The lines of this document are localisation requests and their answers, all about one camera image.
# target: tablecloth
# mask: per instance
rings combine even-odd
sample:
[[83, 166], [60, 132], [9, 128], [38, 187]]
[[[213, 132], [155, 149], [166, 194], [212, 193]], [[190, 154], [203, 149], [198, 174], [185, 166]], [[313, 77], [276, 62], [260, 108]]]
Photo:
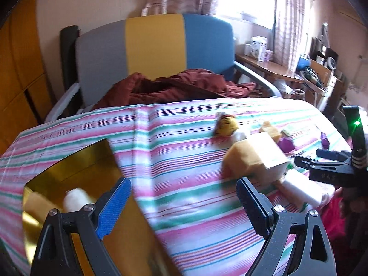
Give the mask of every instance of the tablecloth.
[[[312, 105], [280, 98], [188, 101], [99, 109], [23, 131], [0, 159], [0, 237], [14, 263], [28, 275], [21, 202], [26, 182], [55, 162], [107, 138], [148, 222], [184, 275], [244, 275], [264, 242], [256, 235], [221, 165], [231, 146], [214, 136], [220, 111], [257, 132], [269, 120], [292, 124], [297, 150], [315, 155], [325, 132], [331, 149], [348, 149], [333, 125]], [[260, 188], [273, 204], [290, 204], [273, 186]], [[290, 236], [279, 266], [290, 255]]]

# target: purple object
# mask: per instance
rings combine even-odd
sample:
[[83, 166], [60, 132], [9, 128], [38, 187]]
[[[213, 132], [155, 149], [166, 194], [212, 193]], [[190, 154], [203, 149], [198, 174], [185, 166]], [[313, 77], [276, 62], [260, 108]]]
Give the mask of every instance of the purple object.
[[283, 153], [289, 153], [295, 149], [294, 143], [290, 139], [285, 138], [285, 137], [282, 137], [277, 142], [277, 145], [283, 151]]
[[322, 132], [321, 132], [321, 143], [324, 149], [330, 148], [330, 141], [328, 141], [326, 134]]

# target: silver bolt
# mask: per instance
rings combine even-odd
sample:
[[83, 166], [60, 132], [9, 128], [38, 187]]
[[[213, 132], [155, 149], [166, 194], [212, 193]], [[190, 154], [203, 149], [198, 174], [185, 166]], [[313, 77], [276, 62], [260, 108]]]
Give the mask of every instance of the silver bolt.
[[95, 206], [93, 204], [86, 204], [84, 207], [83, 207], [83, 210], [85, 210], [86, 212], [90, 212], [93, 210]]
[[279, 213], [284, 211], [284, 207], [282, 205], [279, 205], [279, 204], [275, 205], [273, 208], [274, 208], [275, 211], [277, 211]]
[[318, 212], [316, 210], [310, 210], [309, 212], [313, 217], [317, 217], [318, 216]]
[[56, 215], [58, 213], [58, 210], [57, 209], [51, 209], [50, 211], [49, 211], [49, 215], [51, 215], [51, 216], [54, 216], [54, 215]]

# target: maroon blanket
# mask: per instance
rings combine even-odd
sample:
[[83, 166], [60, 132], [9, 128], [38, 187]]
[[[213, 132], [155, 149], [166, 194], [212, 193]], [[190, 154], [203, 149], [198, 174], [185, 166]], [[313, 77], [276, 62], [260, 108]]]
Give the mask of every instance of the maroon blanket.
[[234, 84], [226, 81], [223, 75], [205, 69], [188, 69], [154, 81], [136, 72], [116, 83], [93, 109], [208, 98], [245, 98], [254, 88], [255, 83]]

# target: sofa armrest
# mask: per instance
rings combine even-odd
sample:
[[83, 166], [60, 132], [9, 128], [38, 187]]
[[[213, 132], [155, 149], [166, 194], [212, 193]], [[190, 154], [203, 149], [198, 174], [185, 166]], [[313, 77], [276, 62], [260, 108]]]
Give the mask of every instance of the sofa armrest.
[[273, 85], [272, 83], [268, 82], [265, 78], [261, 77], [259, 74], [255, 73], [251, 69], [245, 67], [244, 65], [240, 64], [239, 62], [234, 61], [234, 67], [239, 72], [245, 74], [255, 83], [261, 85], [263, 88], [267, 89], [271, 96], [278, 96], [282, 98], [281, 93], [279, 90]]
[[51, 111], [49, 112], [49, 114], [45, 119], [45, 123], [57, 120], [58, 117], [67, 108], [73, 96], [75, 96], [77, 92], [80, 90], [80, 88], [81, 86], [79, 83], [74, 83], [72, 86], [70, 86], [69, 89], [58, 100], [55, 106], [51, 109]]

